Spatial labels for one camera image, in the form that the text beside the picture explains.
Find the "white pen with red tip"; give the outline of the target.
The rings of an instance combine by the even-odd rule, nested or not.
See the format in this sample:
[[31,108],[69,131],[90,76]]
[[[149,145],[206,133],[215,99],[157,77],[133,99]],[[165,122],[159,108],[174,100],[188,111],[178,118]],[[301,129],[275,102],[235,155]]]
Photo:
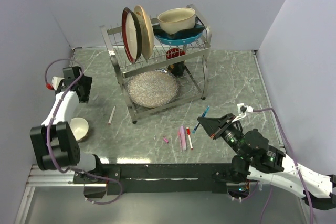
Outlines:
[[191,139],[191,131],[190,131],[189,127],[186,128],[186,133],[187,133],[190,149],[193,150],[194,148],[193,148],[193,143],[192,143],[192,139]]

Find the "thick pink marker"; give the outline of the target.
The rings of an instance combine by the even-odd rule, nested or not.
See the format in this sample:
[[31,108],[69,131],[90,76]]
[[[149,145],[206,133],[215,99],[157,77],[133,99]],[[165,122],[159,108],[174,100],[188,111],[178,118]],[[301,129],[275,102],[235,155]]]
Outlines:
[[184,126],[180,126],[179,130],[180,130],[181,138],[182,138],[183,151],[185,151],[185,150],[187,150],[187,145],[186,145],[185,128],[184,128]]

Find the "slim pink highlighter pen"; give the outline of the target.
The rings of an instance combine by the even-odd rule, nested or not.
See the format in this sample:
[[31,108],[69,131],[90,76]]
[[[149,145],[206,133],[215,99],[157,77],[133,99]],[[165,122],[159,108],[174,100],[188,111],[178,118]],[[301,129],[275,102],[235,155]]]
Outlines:
[[181,138],[181,133],[180,130],[178,130],[178,139],[179,139],[179,145],[180,145],[180,151],[183,151],[183,145],[182,145],[182,138]]

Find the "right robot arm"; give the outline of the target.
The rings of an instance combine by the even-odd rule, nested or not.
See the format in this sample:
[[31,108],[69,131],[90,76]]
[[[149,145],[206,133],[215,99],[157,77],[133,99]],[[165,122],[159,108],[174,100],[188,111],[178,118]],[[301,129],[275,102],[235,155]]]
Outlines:
[[214,173],[216,180],[235,184],[257,180],[284,189],[315,209],[335,208],[335,175],[322,175],[296,164],[288,154],[269,145],[257,129],[244,133],[231,113],[197,120],[211,139],[223,139],[235,152],[231,163]]

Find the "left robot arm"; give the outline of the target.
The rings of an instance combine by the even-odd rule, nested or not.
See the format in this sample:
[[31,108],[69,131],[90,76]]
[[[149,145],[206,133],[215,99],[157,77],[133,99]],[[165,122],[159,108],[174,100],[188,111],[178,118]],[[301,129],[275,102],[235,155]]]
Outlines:
[[104,177],[99,157],[82,152],[70,128],[76,107],[89,102],[92,78],[85,76],[79,66],[63,68],[63,74],[55,87],[55,102],[49,115],[30,130],[37,165],[41,170],[61,173],[69,169],[86,172],[91,182],[98,183]]

